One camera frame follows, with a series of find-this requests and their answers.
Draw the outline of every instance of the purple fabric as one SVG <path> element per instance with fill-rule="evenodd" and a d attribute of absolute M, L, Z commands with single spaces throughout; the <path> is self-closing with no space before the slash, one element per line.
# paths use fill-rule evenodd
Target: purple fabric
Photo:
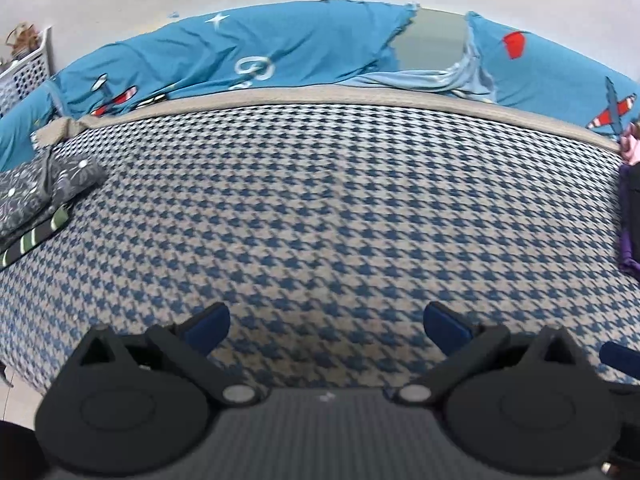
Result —
<path fill-rule="evenodd" d="M 627 189 L 627 175 L 631 166 L 620 165 L 619 194 L 620 194 L 620 269 L 640 280 L 640 264 L 634 260 L 629 234 L 629 194 Z"/>

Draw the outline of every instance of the metal screw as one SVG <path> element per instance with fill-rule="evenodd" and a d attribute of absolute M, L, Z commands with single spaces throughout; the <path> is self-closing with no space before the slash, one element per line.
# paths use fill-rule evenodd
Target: metal screw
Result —
<path fill-rule="evenodd" d="M 227 402 L 245 404 L 255 399 L 255 390 L 247 384 L 233 384 L 222 390 L 222 396 Z"/>
<path fill-rule="evenodd" d="M 408 384 L 400 388 L 398 396 L 411 404 L 420 404 L 431 397 L 431 390 L 421 384 Z"/>

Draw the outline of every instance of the pink fabric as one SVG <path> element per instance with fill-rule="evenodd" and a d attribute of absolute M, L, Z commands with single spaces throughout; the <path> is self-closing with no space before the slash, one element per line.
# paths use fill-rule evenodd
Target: pink fabric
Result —
<path fill-rule="evenodd" d="M 640 128 L 635 123 L 629 124 L 620 137 L 620 156 L 625 164 L 633 166 L 640 162 Z"/>

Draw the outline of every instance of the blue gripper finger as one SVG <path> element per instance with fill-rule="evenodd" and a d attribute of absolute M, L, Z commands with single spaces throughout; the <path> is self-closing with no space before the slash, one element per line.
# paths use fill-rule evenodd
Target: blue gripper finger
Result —
<path fill-rule="evenodd" d="M 437 301 L 431 301 L 425 307 L 422 324 L 424 333 L 446 356 L 462 348 L 478 332 L 465 317 Z"/>
<path fill-rule="evenodd" d="M 175 329 L 175 335 L 199 354 L 208 356 L 229 333 L 231 314 L 224 303 L 215 303 Z"/>
<path fill-rule="evenodd" d="M 600 348 L 600 362 L 640 380 L 640 352 L 609 341 Z"/>

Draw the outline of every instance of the light blue sheet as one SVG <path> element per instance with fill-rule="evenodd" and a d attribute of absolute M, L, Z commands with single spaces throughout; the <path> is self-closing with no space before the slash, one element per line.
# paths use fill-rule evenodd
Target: light blue sheet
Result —
<path fill-rule="evenodd" d="M 480 55 L 476 50 L 472 33 L 468 34 L 462 59 L 446 70 L 373 72 L 347 79 L 340 84 L 455 95 L 491 103 L 495 101 L 494 82 L 482 69 Z"/>
<path fill-rule="evenodd" d="M 640 86 L 625 75 L 531 32 L 467 15 L 482 69 L 494 81 L 497 103 L 546 115 L 617 139 L 638 117 Z"/>
<path fill-rule="evenodd" d="M 389 47 L 414 5 L 322 0 L 224 10 L 118 41 L 62 69 L 0 119 L 0 170 L 33 157 L 35 121 L 122 114 L 233 89 L 332 84 L 398 70 Z"/>

